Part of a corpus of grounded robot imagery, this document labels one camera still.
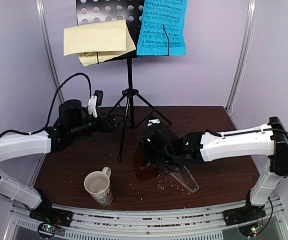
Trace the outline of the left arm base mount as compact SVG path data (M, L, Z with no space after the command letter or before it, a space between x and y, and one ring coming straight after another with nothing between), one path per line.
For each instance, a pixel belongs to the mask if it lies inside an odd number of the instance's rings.
M51 206L31 209L28 206L25 208L30 212L29 217L39 220L37 233L43 239L50 239L58 234L63 227L69 227L73 218L73 212Z

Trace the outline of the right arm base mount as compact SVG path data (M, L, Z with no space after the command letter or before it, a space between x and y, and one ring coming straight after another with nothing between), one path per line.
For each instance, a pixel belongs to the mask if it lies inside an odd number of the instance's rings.
M243 206L225 210L223 218L226 226L238 225L239 233L248 239L255 238L263 228L266 216L262 206Z

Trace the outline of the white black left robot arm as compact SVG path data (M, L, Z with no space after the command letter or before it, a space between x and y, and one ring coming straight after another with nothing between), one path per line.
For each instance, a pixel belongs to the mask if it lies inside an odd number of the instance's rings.
M0 137L0 163L30 155L59 153L95 132L114 133L124 117L98 112L98 105L95 96L89 99L87 107L83 107L80 100L67 100L59 106L59 117L53 126L39 133L16 133ZM45 222L51 222L56 216L51 201L41 190L22 184L2 170L0 194L21 202Z

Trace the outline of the clear plastic metronome cover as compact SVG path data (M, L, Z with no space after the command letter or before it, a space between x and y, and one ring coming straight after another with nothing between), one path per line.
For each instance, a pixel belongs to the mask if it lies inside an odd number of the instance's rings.
M181 169L177 168L175 171L171 171L170 175L182 186L183 189L189 193L194 193L199 190L198 183L186 166L183 166Z

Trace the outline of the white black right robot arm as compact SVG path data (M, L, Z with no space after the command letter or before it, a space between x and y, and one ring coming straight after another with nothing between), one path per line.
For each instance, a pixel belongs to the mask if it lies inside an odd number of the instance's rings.
M222 132L206 129L182 138L151 116L139 146L145 163L161 161L177 170L225 158L267 156L266 167L249 192L248 204L240 210L245 221L259 213L259 207L264 206L281 179L288 177L288 132L276 116L253 128Z

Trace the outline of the red wooden metronome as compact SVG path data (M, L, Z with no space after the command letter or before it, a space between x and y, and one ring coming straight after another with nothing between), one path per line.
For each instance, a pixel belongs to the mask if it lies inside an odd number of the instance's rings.
M133 170L138 181L147 181L158 176L158 163L154 157L143 157L137 147L133 159Z

